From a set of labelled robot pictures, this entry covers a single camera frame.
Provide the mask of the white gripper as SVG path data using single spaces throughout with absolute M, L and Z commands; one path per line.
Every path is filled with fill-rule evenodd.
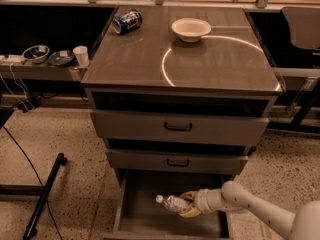
M 193 218 L 202 214 L 213 213 L 223 207 L 223 198 L 220 189 L 200 189 L 196 191 L 187 191 L 180 195 L 181 198 L 193 202 L 186 210 L 179 213 L 183 218 Z

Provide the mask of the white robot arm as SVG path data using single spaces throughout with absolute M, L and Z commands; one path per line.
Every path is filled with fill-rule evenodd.
M 219 189 L 200 189 L 181 195 L 191 202 L 183 217 L 195 217 L 217 210 L 250 211 L 284 240 L 320 240 L 320 201 L 303 205 L 296 214 L 254 196 L 235 181 L 225 182 Z

